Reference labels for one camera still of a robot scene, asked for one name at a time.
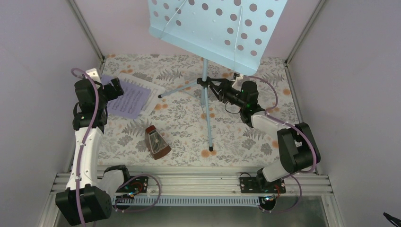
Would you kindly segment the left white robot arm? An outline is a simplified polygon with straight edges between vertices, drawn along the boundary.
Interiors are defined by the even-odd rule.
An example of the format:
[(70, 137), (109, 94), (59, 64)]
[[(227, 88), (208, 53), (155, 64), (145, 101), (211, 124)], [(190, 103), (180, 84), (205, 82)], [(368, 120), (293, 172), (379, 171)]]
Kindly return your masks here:
[(73, 109), (75, 155), (66, 189), (56, 194), (55, 203), (71, 226), (110, 217), (112, 198), (118, 188), (130, 179), (125, 165), (106, 168), (97, 177), (97, 160), (107, 124), (107, 103), (122, 96), (119, 79), (102, 85), (88, 79), (75, 83), (78, 102)]

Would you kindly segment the white sheet music page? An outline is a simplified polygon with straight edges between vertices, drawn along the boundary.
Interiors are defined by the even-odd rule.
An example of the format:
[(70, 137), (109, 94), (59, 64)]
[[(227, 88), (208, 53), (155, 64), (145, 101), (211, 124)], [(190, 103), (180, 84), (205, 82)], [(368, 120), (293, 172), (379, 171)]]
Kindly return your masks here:
[(166, 91), (164, 87), (154, 83), (153, 78), (150, 75), (144, 73), (135, 72), (133, 73), (133, 75), (131, 75), (121, 72), (118, 75), (118, 78), (122, 79), (123, 82), (128, 82), (150, 90), (147, 101), (143, 105), (141, 112), (139, 113), (142, 116), (147, 116), (152, 113), (152, 111), (158, 104), (158, 96)]

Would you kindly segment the lavender sheet music page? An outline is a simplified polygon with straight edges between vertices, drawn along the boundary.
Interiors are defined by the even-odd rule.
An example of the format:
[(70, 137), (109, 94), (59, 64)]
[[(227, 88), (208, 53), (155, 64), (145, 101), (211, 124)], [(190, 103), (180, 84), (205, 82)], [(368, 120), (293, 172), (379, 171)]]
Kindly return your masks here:
[(150, 100), (152, 89), (147, 88), (142, 82), (137, 82), (128, 74), (119, 76), (103, 75), (102, 82), (111, 84), (112, 79), (119, 79), (123, 95), (109, 101), (107, 110), (109, 113), (135, 120), (140, 116), (148, 116), (152, 112), (150, 109)]

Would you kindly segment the brown wooden metronome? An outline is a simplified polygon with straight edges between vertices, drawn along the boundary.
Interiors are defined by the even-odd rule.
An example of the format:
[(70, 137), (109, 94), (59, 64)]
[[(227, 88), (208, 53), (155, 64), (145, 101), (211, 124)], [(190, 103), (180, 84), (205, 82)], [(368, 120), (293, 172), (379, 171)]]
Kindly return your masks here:
[(163, 158), (172, 150), (170, 145), (154, 125), (145, 129), (144, 141), (151, 156), (155, 160)]

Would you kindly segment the clear plastic metronome cover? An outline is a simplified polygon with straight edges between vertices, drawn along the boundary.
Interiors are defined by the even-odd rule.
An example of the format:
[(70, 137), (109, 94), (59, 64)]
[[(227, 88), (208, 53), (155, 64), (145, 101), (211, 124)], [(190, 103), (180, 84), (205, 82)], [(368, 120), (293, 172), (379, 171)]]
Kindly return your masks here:
[(158, 153), (166, 147), (166, 141), (163, 136), (156, 130), (149, 134), (149, 142), (152, 153)]

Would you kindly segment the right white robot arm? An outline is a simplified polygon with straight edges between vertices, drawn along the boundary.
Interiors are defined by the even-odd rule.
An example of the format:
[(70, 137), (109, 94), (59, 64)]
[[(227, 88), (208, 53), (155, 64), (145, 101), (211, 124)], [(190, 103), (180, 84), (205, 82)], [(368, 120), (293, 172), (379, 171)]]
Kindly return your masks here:
[(321, 157), (307, 123), (292, 125), (277, 119), (258, 103), (258, 88), (253, 81), (242, 83), (240, 90), (233, 87), (228, 79), (207, 78), (207, 84), (216, 98), (224, 103), (238, 106), (243, 123), (266, 132), (277, 142), (279, 158), (258, 170), (256, 182), (261, 190), (279, 180), (296, 173), (309, 173), (315, 170)]

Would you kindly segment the light blue music stand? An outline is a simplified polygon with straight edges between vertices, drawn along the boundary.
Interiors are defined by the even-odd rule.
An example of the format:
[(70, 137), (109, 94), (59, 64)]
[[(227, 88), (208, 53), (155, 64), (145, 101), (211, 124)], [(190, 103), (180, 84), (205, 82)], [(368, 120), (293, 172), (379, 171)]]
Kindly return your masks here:
[(208, 105), (210, 61), (254, 75), (286, 5), (284, 0), (150, 0), (149, 33), (204, 59), (201, 103)]

